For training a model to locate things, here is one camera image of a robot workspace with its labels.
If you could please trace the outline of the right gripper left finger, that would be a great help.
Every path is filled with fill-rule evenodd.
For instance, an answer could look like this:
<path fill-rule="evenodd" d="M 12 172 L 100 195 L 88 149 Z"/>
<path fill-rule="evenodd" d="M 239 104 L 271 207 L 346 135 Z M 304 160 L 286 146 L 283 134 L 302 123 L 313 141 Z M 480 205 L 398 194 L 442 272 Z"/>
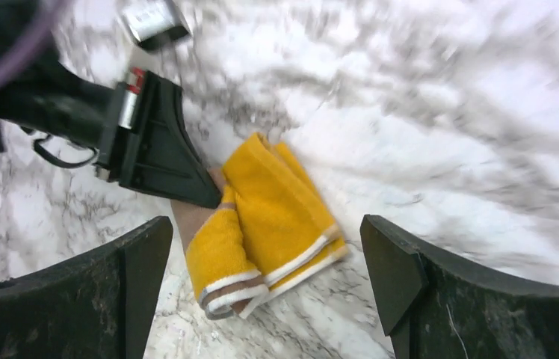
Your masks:
<path fill-rule="evenodd" d="M 173 226 L 117 239 L 0 283 L 0 358 L 142 358 Z"/>

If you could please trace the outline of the yellow bear towel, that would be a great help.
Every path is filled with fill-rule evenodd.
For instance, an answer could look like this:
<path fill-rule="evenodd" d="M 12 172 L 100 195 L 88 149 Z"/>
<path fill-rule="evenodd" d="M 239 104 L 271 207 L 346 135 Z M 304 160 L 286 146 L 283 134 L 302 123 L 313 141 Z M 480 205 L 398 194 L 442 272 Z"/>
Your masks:
<path fill-rule="evenodd" d="M 214 209 L 173 200 L 194 296 L 211 320 L 249 316 L 347 255 L 341 229 L 284 143 L 251 135 L 223 167 Z"/>

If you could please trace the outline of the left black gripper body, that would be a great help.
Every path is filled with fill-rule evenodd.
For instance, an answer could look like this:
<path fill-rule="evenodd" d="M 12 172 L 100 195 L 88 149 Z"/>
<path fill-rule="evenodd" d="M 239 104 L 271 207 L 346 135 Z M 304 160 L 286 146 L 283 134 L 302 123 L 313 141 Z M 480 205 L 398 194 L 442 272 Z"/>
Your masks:
<path fill-rule="evenodd" d="M 73 169 L 120 181 L 124 137 L 113 125 L 121 90 L 79 78 L 60 60 L 52 36 L 66 1 L 0 1 L 0 121 L 39 132 L 36 154 Z M 6 150 L 0 126 L 0 153 Z"/>

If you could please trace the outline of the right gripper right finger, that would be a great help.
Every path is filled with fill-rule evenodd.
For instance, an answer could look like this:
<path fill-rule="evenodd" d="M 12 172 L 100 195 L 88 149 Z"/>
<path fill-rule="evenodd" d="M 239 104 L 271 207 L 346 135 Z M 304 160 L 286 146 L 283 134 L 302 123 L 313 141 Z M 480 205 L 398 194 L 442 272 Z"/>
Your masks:
<path fill-rule="evenodd" d="M 559 286 L 472 262 L 378 215 L 360 234 L 397 358 L 559 359 Z"/>

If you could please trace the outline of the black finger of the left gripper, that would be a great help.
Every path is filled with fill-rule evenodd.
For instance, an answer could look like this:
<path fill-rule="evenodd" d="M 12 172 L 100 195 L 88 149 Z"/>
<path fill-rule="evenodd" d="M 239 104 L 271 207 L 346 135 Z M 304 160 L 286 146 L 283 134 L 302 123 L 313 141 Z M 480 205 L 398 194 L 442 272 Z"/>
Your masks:
<path fill-rule="evenodd" d="M 120 170 L 120 186 L 214 209 L 220 190 L 200 161 L 182 114 L 182 89 L 155 73 L 144 76 Z"/>

